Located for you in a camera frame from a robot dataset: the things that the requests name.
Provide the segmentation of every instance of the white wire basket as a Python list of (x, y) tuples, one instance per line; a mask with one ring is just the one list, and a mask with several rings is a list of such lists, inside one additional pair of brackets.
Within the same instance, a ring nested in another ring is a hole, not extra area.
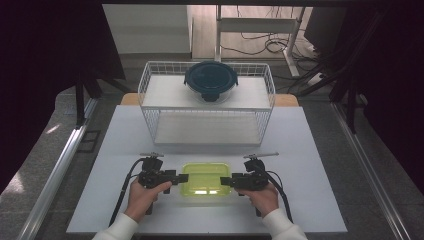
[(138, 99), (150, 135), (158, 145), (259, 146), (275, 101), (267, 64), (224, 63), (238, 75), (225, 102), (205, 104), (184, 85), (198, 62), (147, 62)]

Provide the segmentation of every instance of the black cloth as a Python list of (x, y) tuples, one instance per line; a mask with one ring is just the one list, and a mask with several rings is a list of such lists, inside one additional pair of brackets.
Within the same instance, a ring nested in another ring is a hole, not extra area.
[(1, 1), (0, 190), (25, 161), (78, 78), (124, 79), (100, 3)]
[(394, 1), (355, 73), (370, 124), (424, 193), (424, 15), (416, 0)]

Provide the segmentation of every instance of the hand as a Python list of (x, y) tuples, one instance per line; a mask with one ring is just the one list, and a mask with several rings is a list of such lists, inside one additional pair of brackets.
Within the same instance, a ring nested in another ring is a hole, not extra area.
[(278, 192), (272, 183), (268, 183), (261, 191), (249, 191), (245, 189), (234, 190), (248, 196), (252, 205), (261, 212), (262, 218), (278, 208)]
[(158, 194), (167, 190), (171, 186), (171, 182), (165, 182), (155, 188), (146, 189), (138, 183), (137, 177), (131, 183), (128, 207), (124, 212), (125, 215), (129, 216), (136, 222), (140, 222), (150, 205), (158, 200)]

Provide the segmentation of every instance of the yellow container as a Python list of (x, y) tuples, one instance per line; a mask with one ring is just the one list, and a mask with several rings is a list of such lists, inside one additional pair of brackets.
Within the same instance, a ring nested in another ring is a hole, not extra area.
[(181, 184), (181, 195), (225, 196), (229, 186), (221, 185), (221, 177), (230, 177), (230, 167), (225, 163), (187, 163), (182, 173), (189, 174), (188, 182)]

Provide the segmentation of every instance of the white cabinet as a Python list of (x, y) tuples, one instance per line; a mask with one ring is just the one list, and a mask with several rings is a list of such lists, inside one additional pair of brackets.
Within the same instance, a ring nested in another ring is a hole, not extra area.
[(186, 5), (103, 4), (118, 53), (190, 53), (192, 17)]

